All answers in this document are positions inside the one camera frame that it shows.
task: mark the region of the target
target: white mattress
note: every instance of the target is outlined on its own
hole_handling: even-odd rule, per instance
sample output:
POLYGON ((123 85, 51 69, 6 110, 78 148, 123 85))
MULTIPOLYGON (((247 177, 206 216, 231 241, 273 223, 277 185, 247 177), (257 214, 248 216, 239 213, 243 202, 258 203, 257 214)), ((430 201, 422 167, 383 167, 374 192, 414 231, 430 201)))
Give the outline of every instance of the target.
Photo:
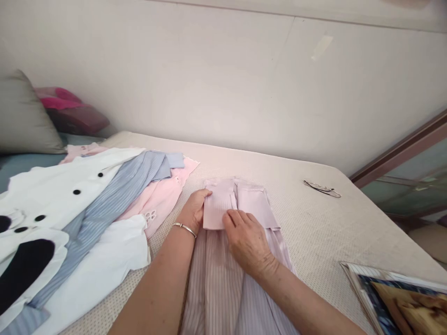
MULTIPOLYGON (((107 147, 145 147, 183 152, 201 162, 173 212, 150 239, 155 256, 189 195, 204 179, 237 176, 264 185, 281 224, 298 277, 368 334, 374 334, 340 261, 378 267, 447 283, 447 272, 398 228, 349 179, 333 167, 203 144, 120 132, 107 147), (336 199, 303 184, 335 188, 336 199)), ((106 334, 146 269, 125 281, 64 334, 106 334)))

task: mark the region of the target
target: tape mark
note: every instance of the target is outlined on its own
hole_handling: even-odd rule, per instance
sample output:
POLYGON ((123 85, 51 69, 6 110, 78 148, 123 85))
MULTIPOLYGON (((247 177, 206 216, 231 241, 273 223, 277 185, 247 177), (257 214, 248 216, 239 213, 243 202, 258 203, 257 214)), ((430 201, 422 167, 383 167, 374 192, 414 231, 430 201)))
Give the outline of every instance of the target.
POLYGON ((318 42, 317 46, 313 50, 313 55, 311 57, 313 61, 317 61, 318 58, 320 58, 321 55, 324 54, 333 39, 334 38, 332 36, 323 35, 323 37, 320 39, 320 42, 318 42))

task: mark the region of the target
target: person's left hand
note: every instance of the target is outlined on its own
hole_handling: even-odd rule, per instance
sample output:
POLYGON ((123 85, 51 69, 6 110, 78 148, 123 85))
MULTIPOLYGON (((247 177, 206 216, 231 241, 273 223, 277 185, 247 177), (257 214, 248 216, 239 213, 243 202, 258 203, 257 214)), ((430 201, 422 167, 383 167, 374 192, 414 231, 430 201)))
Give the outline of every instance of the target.
POLYGON ((205 198, 211 194, 213 194, 213 192, 206 188, 192 193, 183 206, 176 222, 192 229, 197 235, 203 224, 203 203, 205 202, 205 198))

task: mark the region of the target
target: forearm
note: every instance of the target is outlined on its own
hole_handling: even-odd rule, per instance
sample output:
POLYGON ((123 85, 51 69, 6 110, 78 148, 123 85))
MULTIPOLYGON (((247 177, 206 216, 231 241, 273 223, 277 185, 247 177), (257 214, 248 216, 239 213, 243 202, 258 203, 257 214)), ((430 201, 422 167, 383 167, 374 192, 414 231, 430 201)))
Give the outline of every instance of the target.
POLYGON ((301 334, 365 334, 284 265, 277 263, 270 273, 255 279, 301 334))
POLYGON ((109 335, 177 334, 194 236, 173 227, 109 335))

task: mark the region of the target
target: person's right hand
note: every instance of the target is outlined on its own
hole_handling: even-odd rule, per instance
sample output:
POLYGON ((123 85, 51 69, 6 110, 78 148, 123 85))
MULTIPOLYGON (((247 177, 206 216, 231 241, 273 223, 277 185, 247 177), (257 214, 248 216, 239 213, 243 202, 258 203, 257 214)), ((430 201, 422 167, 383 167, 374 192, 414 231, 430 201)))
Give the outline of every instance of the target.
POLYGON ((260 279, 276 271, 279 262, 270 252, 264 228, 253 214, 229 209, 222 221, 230 251, 246 273, 260 279))

